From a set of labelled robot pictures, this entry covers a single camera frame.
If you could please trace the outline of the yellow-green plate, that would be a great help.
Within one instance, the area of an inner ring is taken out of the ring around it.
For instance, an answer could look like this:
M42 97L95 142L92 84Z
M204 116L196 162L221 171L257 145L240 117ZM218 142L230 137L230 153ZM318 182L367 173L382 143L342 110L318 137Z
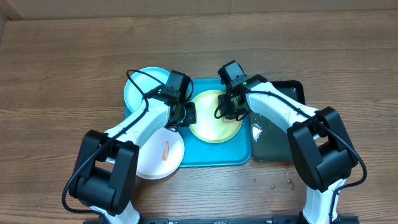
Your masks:
M238 133L242 121L216 119L214 116L218 106L218 96L223 94L225 92L221 90L207 90L192 100L195 104L197 121L189 128L198 139L209 143L221 143Z

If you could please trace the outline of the light blue plate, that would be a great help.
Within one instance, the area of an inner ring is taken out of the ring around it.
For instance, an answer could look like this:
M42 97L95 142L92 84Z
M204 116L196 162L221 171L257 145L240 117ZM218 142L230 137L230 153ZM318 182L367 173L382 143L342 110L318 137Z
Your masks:
M166 84L167 79L170 75L169 71L160 67L146 67L140 69L140 71L152 75L163 84ZM160 85L158 81L139 72L130 73L130 76L134 83L142 90L143 93L147 93L148 91ZM126 108L131 113L137 110L138 107L140 107L142 102L142 95L130 80L127 80L125 84L123 96Z

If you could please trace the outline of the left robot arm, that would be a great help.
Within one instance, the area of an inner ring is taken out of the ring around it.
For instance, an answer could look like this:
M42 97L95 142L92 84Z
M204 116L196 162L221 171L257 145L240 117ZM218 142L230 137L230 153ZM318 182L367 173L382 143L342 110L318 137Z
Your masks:
M159 129L178 131L196 121L193 80L171 71L165 83L142 92L143 104L104 133L90 130L81 142L61 200L72 213L92 213L100 223L143 223L131 202L140 148Z

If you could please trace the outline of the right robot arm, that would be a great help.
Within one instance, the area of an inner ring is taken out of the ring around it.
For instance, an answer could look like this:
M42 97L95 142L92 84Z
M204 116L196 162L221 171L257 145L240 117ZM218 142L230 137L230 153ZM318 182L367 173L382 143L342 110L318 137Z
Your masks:
M215 118L240 120L256 113L286 135L295 169L307 185L301 223L338 223L340 191L360 162L338 112L301 104L279 91L261 75L249 77L231 61L218 70L226 94L219 96Z

